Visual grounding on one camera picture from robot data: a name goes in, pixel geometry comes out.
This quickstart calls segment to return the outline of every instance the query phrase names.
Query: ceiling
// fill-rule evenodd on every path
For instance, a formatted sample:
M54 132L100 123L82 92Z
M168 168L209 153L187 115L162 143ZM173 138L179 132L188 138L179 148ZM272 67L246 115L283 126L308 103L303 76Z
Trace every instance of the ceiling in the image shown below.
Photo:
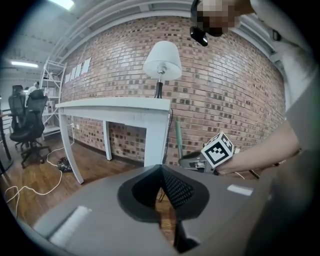
M48 57L62 62L78 46L98 33L126 21L151 16L190 16L193 0L73 0L68 11L44 0L16 31L2 56L2 80L35 81ZM258 47L282 72L268 28L252 15L242 16L234 32ZM12 60L36 63L39 68L11 65Z

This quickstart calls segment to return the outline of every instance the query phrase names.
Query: head-mounted camera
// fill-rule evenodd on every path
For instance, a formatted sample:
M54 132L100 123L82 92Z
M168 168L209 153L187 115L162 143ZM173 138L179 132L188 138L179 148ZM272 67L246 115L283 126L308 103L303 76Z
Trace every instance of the head-mounted camera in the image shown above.
M191 5L191 20L195 26L190 27L190 36L200 45L206 47L208 39L206 33L213 37L220 37L223 34L221 27L210 27L209 17L197 10L200 0L194 0Z

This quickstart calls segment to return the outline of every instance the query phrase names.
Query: black mesh fabric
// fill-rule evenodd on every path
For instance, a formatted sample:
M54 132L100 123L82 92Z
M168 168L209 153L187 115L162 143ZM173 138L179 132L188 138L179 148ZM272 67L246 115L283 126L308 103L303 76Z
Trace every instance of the black mesh fabric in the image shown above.
M164 179L165 194L170 200L172 206L176 209L179 206L187 203L194 194L194 189L183 182L181 179L175 177L167 170L162 170Z

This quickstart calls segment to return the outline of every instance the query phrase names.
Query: white cable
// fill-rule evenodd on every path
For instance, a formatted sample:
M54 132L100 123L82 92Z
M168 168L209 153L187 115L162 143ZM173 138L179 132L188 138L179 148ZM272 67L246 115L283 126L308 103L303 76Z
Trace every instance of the white cable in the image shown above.
M72 127L71 124L68 124L68 126L71 126L71 130L72 130L73 142L72 142L72 144L70 145L70 146L72 146L72 145L75 143L74 129L73 129L73 127ZM48 160L48 157L49 157L49 155L50 155L51 153L53 153L54 151L58 151L58 150L62 150L62 149L64 149L64 147L59 148L59 149L55 149L55 150L51 151L51 152L46 156L46 161L47 161L49 164L51 164L52 166L58 167L56 164L53 164L52 162L50 162L50 161ZM60 173L61 173L61 176L60 176L60 179L59 179L58 184L57 184L53 189L51 189L49 192L46 192L46 193L39 193L39 192L35 191L33 188L30 188L30 187L28 187L28 186L23 186L23 187L20 188L20 189L19 189L17 186L12 186L12 187L7 188L7 190L6 190L5 193L4 193L4 199L6 199L6 194L7 194L7 191L8 191L8 190L13 189L13 188L17 189L17 193L16 193L13 197L11 197L8 201L6 201L6 203L9 203L12 199L14 199L14 198L18 195L18 199L17 199L17 201L16 201L16 206L15 206L15 217L16 217L16 218L17 218L17 216L18 216L18 203L19 203L19 199L20 199L20 191L23 190L24 188L26 188L26 189L31 190L31 191L33 191L34 193L36 193L37 195L40 195L40 196L48 195L48 194L51 193L53 190L55 190L55 189L60 185L60 183L61 183L62 174L63 174L63 173L62 173L61 170L59 170L59 171L60 171Z
M245 178L240 174L240 173L238 173L238 172L234 172L235 174L238 174L240 177L242 177L242 179L244 179L245 180Z

